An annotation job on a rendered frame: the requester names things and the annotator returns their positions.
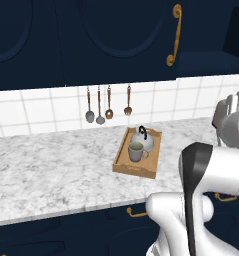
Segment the wooden tray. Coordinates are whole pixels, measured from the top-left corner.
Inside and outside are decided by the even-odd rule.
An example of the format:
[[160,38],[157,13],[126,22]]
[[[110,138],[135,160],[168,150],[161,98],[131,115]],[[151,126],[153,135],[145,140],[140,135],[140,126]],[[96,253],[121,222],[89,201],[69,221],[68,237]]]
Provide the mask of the wooden tray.
[[156,178],[157,164],[159,159],[161,132],[148,128],[148,133],[153,137],[154,148],[149,153],[148,158],[142,158],[139,162],[132,162],[128,154],[128,146],[132,135],[135,133],[134,128],[127,128],[117,155],[113,162],[113,171],[123,174],[129,174],[150,179]]

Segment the open navy wall cabinet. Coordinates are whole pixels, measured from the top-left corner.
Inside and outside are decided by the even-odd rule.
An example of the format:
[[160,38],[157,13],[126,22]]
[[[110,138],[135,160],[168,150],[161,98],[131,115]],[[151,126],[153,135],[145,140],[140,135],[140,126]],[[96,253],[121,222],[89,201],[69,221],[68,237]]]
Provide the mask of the open navy wall cabinet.
[[239,0],[189,0],[179,77],[239,74]]

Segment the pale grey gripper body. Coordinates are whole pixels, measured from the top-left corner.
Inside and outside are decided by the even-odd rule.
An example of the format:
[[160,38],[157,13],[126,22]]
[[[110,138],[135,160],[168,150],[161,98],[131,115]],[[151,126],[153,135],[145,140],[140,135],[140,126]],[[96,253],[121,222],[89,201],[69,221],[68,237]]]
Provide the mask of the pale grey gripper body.
[[239,91],[217,103],[212,125],[219,131],[226,124],[239,131]]

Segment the wooden fork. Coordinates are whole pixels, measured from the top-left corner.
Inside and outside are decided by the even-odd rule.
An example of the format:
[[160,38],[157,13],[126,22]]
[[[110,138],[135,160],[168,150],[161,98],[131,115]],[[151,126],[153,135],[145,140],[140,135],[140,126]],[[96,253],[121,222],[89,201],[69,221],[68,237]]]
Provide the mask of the wooden fork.
[[131,86],[127,87],[127,106],[124,108],[125,115],[129,116],[132,113],[132,108],[130,107],[130,94],[131,94]]

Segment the grey mug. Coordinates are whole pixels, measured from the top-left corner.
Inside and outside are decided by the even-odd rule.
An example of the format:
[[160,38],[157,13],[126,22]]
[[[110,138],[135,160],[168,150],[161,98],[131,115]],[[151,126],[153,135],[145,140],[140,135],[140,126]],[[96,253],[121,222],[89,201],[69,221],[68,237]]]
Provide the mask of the grey mug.
[[144,150],[144,146],[140,142],[131,142],[128,146],[128,154],[132,162],[139,162],[141,159],[149,157],[149,153]]

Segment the navy drawer front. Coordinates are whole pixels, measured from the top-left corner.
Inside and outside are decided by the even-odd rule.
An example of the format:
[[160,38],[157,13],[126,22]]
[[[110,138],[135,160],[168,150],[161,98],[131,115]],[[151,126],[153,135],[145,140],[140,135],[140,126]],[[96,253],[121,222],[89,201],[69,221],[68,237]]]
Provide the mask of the navy drawer front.
[[[211,192],[207,192],[206,196],[213,203],[214,215],[209,222],[205,223],[205,227],[215,236],[239,250],[239,197],[232,202],[220,202]],[[221,197],[230,197],[230,195],[221,194]]]
[[148,216],[131,218],[126,212],[127,207],[131,207],[133,213],[146,212],[144,203],[108,210],[108,256],[146,256],[159,234],[159,227],[154,221]]
[[92,231],[106,220],[93,211],[0,226],[0,256],[92,256]]

